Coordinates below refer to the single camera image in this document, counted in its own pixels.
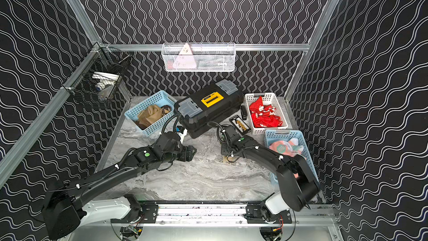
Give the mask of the red santa sock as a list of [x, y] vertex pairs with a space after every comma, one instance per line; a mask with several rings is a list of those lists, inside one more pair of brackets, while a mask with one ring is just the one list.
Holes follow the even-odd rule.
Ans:
[[263, 105], [262, 97], [258, 97], [258, 99], [249, 105], [250, 114], [252, 113], [269, 113], [274, 115], [275, 108], [272, 105]]

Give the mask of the pink sock edge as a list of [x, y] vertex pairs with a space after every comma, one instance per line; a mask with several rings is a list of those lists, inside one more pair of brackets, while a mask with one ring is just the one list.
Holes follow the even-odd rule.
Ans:
[[297, 138], [292, 138], [288, 141], [276, 141], [272, 143], [269, 148], [279, 154], [291, 157], [302, 155], [304, 151], [304, 146], [299, 144]]

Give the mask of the tan argyle short sock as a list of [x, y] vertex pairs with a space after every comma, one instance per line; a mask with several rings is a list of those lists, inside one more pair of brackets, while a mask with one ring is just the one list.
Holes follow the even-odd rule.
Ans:
[[227, 162], [229, 164], [234, 164], [239, 159], [240, 158], [238, 156], [224, 156], [224, 162]]

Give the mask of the tan plain sock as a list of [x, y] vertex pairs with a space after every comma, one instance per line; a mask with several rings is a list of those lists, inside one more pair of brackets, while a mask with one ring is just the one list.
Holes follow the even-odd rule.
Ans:
[[138, 114], [137, 126], [146, 129], [163, 117], [161, 108], [157, 105], [150, 105]]

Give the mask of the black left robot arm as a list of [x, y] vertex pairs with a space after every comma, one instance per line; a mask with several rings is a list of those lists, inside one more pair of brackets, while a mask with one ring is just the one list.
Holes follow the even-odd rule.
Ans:
[[41, 214], [50, 239], [60, 239], [80, 225], [87, 212], [83, 207], [111, 188], [174, 161], [190, 162], [197, 150], [183, 145], [176, 132], [166, 132], [149, 146], [130, 148], [121, 160], [78, 180], [56, 180], [48, 186]]

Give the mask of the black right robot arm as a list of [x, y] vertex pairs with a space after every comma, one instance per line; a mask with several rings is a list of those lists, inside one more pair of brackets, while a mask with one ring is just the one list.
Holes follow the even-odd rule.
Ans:
[[319, 193], [320, 184], [303, 156], [279, 154], [250, 136], [241, 136], [233, 126], [220, 126], [216, 133], [223, 154], [252, 160], [277, 177], [279, 192], [260, 204], [266, 222], [289, 209], [301, 211]]

